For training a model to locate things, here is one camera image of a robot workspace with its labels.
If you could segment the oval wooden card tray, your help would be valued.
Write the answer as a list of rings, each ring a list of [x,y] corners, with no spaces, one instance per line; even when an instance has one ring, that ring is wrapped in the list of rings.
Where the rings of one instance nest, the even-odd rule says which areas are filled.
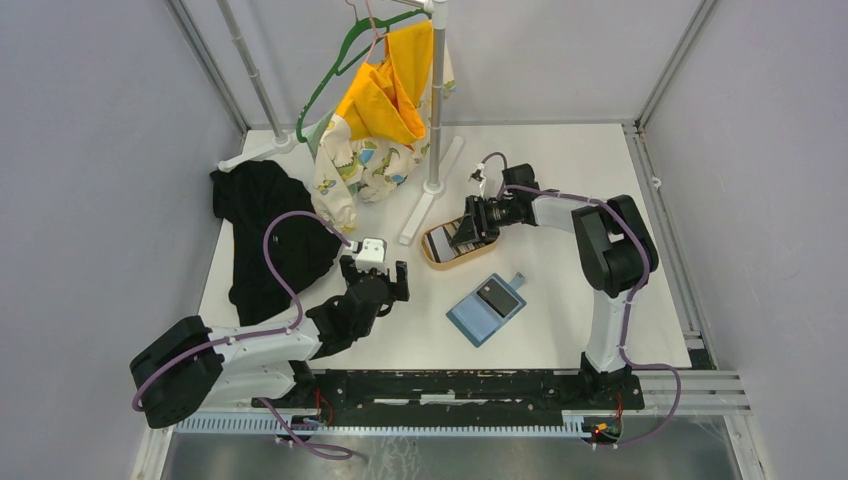
[[[424,232],[420,246],[426,263],[434,270],[445,271],[485,255],[496,248],[497,242],[473,242],[454,247],[450,241],[457,233],[461,219],[437,225]]]

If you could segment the dark credit card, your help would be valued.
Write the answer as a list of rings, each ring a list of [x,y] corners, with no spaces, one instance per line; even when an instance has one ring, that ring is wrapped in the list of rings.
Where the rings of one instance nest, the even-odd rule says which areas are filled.
[[[507,319],[523,306],[519,297],[499,277],[492,276],[476,290],[482,300],[499,317]]]

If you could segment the blue card holder wallet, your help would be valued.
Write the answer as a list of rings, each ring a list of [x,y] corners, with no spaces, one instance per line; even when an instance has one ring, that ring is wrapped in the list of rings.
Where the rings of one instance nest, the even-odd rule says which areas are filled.
[[[499,317],[476,295],[477,288],[492,276],[497,276],[504,283],[508,284],[509,288],[523,303],[523,306],[507,319]],[[497,273],[493,273],[487,279],[446,313],[446,317],[475,348],[479,348],[487,342],[527,305],[526,301],[518,293],[518,289],[525,282],[525,277],[521,272],[517,272],[509,281],[504,280]]]

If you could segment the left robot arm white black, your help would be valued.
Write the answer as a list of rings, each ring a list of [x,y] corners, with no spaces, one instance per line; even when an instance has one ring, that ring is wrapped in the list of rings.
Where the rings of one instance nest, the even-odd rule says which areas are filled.
[[[210,327],[185,317],[160,335],[129,365],[136,392],[134,410],[152,429],[175,425],[210,406],[252,399],[306,405],[314,381],[309,360],[343,352],[371,333],[375,320],[410,298],[408,266],[357,269],[341,259],[346,290],[279,326]]]

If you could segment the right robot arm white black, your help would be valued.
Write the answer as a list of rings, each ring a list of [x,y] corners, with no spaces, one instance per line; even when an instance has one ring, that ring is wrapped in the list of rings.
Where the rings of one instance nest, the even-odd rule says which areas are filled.
[[[494,243],[502,228],[522,224],[573,234],[584,278],[594,290],[590,338],[581,354],[577,392],[591,408],[602,408],[631,375],[625,355],[627,330],[636,294],[659,265],[658,253],[633,197],[597,199],[542,190],[531,165],[503,170],[494,197],[469,196],[449,248]]]

